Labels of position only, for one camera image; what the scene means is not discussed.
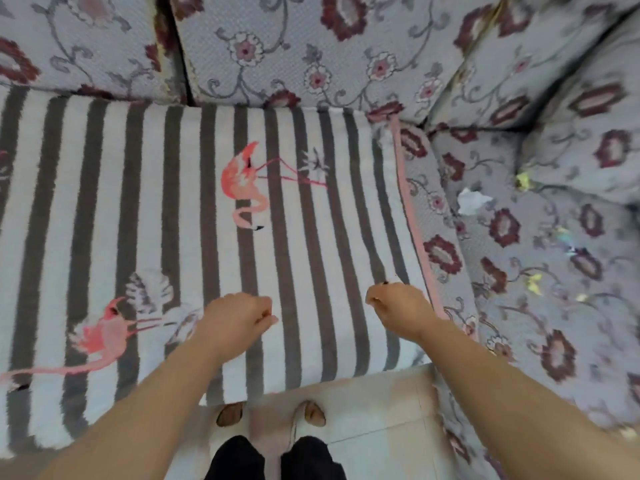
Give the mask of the person's left hand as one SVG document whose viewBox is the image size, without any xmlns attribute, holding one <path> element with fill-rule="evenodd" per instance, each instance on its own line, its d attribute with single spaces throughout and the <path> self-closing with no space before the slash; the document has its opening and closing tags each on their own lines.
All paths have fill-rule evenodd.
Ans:
<svg viewBox="0 0 640 480">
<path fill-rule="evenodd" d="M 256 315 L 274 315 L 272 300 L 244 292 L 227 294 L 210 302 L 195 331 L 195 339 L 220 363 L 245 353 L 267 332 L 253 330 Z"/>
</svg>

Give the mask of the person's right hand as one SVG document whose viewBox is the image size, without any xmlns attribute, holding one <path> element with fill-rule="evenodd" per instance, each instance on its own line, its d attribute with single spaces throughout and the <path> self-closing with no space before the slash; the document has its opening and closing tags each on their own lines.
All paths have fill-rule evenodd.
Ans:
<svg viewBox="0 0 640 480">
<path fill-rule="evenodd" d="M 400 338 L 424 345 L 444 324 L 423 293 L 404 283 L 379 283 L 369 289 L 385 290 L 385 308 L 374 309 L 384 327 Z"/>
</svg>

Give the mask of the person's right forearm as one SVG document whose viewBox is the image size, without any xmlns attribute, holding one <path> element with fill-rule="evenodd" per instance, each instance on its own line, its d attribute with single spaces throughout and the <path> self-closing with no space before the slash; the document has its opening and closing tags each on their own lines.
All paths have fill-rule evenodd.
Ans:
<svg viewBox="0 0 640 480">
<path fill-rule="evenodd" d="M 417 338 L 508 480 L 640 480 L 640 459 L 570 404 L 452 323 Z"/>
</svg>

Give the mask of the person's left forearm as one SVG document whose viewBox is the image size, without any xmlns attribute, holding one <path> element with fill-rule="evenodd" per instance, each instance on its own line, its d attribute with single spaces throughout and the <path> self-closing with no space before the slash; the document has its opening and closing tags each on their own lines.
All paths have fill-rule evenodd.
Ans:
<svg viewBox="0 0 640 480">
<path fill-rule="evenodd" d="M 163 480 L 209 383 L 255 340 L 239 328 L 194 334 L 37 480 Z"/>
</svg>

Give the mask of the pale slipper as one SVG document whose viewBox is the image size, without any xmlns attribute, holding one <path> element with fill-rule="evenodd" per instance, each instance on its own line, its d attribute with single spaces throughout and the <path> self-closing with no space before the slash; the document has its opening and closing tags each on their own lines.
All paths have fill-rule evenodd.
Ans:
<svg viewBox="0 0 640 480">
<path fill-rule="evenodd" d="M 250 437 L 250 415 L 246 402 L 225 404 L 213 412 L 206 435 L 207 445 L 210 450 L 216 451 L 235 436 Z"/>
<path fill-rule="evenodd" d="M 326 432 L 324 411 L 314 401 L 306 400 L 293 413 L 287 450 L 291 450 L 303 438 L 312 438 L 326 444 Z"/>
</svg>

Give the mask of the striped flamingo towel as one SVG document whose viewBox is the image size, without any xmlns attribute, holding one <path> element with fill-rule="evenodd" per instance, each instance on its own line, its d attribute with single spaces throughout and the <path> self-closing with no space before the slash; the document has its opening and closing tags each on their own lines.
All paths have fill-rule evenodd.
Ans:
<svg viewBox="0 0 640 480">
<path fill-rule="evenodd" d="M 429 363 L 369 286 L 433 296 L 394 118 L 0 88 L 0 459 L 63 449 L 229 293 L 279 322 L 217 406 Z"/>
</svg>

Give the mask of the white crumpled paper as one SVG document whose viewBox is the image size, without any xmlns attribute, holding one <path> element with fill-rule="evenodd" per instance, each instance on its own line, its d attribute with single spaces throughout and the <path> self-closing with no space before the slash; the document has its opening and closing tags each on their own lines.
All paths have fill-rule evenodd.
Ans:
<svg viewBox="0 0 640 480">
<path fill-rule="evenodd" d="M 493 201 L 493 197 L 487 196 L 480 191 L 472 191 L 469 188 L 464 188 L 457 197 L 457 213 L 460 216 L 473 216 Z"/>
</svg>

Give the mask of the black trousers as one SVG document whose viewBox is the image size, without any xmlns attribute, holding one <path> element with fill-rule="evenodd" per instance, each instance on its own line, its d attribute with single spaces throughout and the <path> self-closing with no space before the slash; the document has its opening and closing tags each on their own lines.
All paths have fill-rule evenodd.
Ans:
<svg viewBox="0 0 640 480">
<path fill-rule="evenodd" d="M 216 451 L 204 480 L 266 480 L 266 459 L 244 436 L 233 436 Z M 280 457 L 280 480 L 347 480 L 327 444 L 304 436 Z"/>
</svg>

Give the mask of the floral grey sofa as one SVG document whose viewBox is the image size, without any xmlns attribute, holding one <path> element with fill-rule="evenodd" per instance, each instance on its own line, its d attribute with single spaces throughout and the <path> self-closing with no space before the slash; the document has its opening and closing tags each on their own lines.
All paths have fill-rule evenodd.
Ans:
<svg viewBox="0 0 640 480">
<path fill-rule="evenodd" d="M 533 184 L 528 192 L 515 186 L 522 145 L 548 102 L 597 44 L 638 8 L 606 31 L 551 90 L 530 124 L 518 128 L 430 130 L 428 119 L 437 103 L 421 123 L 398 114 L 375 120 L 344 107 L 198 104 L 178 35 L 185 103 L 87 97 L 185 107 L 336 109 L 363 113 L 377 127 L 395 118 L 411 133 L 400 137 L 404 181 L 420 234 L 415 248 L 428 257 L 434 284 L 430 300 L 437 312 L 489 352 L 578 406 L 597 425 L 640 426 L 640 211 L 634 209 L 640 205 L 613 203 L 566 186 Z M 460 216 L 457 197 L 464 188 L 494 201 L 476 215 Z M 575 256 L 556 247 L 556 226 L 572 234 Z M 543 275 L 543 296 L 525 285 L 528 275 L 536 273 Z"/>
</svg>

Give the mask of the shiny foil scrap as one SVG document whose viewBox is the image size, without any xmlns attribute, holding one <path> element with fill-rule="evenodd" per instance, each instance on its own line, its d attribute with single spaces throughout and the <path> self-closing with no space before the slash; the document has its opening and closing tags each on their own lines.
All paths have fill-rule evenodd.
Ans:
<svg viewBox="0 0 640 480">
<path fill-rule="evenodd" d="M 556 247 L 562 249 L 567 257 L 571 258 L 577 254 L 577 247 L 569 230 L 562 226 L 556 226 L 552 231 L 552 236 Z"/>
</svg>

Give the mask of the floral grey back cushion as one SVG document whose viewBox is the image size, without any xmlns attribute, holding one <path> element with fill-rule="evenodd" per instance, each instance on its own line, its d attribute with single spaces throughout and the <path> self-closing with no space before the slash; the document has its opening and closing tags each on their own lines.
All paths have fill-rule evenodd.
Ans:
<svg viewBox="0 0 640 480">
<path fill-rule="evenodd" d="M 640 8 L 548 102 L 524 140 L 517 177 L 640 205 Z"/>
<path fill-rule="evenodd" d="M 640 0 L 501 0 L 428 119 L 430 130 L 518 128 Z"/>
<path fill-rule="evenodd" d="M 170 0 L 0 0 L 0 87 L 185 103 Z"/>
<path fill-rule="evenodd" d="M 421 123 L 502 0 L 169 0 L 198 104 Z"/>
</svg>

